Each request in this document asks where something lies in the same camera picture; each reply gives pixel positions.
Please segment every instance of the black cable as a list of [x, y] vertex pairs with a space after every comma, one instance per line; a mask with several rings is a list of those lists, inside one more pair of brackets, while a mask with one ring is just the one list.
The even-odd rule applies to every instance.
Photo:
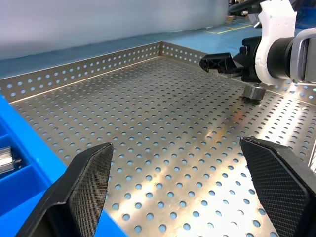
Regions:
[[236, 11], [243, 11], [243, 10], [251, 7], [252, 5], [257, 5], [263, 1], [266, 1], [266, 0], [247, 0], [247, 1], [240, 3], [240, 4], [234, 4], [234, 5], [230, 6], [229, 12], [233, 13]]

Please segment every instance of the blue floor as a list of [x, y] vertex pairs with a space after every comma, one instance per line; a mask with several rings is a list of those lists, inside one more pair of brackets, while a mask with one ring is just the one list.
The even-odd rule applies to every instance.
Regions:
[[0, 79], [157, 41], [166, 41], [205, 53], [230, 52], [234, 55], [239, 52], [243, 38], [258, 36], [260, 34], [260, 29], [254, 29], [249, 22], [237, 19], [232, 23], [226, 23], [222, 26], [208, 29], [130, 37], [105, 43], [30, 55], [22, 58], [1, 60]]

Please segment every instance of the blue plastic bin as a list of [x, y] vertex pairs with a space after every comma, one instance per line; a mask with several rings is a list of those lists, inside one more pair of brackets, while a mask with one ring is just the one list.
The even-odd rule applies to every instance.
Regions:
[[[0, 148], [11, 146], [25, 165], [0, 178], [0, 236], [14, 236], [65, 165], [0, 96]], [[95, 236], [125, 237], [103, 211]]]

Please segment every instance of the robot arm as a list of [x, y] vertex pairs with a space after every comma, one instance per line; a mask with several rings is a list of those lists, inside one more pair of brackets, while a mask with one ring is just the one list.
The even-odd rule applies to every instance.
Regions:
[[[225, 54], [225, 60], [224, 54], [219, 58], [218, 54], [206, 55], [200, 66], [207, 72], [218, 69], [220, 73], [241, 76], [244, 82], [278, 85], [284, 79], [291, 79], [294, 83], [316, 83], [312, 77], [315, 74], [312, 60], [316, 56], [316, 28], [302, 30], [294, 36], [296, 12], [289, 0], [248, 0], [231, 6], [230, 12], [242, 8], [259, 13], [256, 19], [262, 25], [262, 36], [243, 39], [240, 53], [233, 58], [229, 53]], [[234, 63], [232, 66], [231, 58], [242, 67]]]

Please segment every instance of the perforated metal tray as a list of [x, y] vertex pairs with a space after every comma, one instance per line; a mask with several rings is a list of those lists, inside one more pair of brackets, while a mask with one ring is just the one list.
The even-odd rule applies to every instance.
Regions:
[[285, 82], [247, 104], [244, 83], [205, 73], [202, 56], [159, 42], [11, 78], [1, 92], [66, 165], [113, 142], [105, 210], [128, 235], [277, 236], [239, 139], [290, 146], [308, 165], [313, 89]]

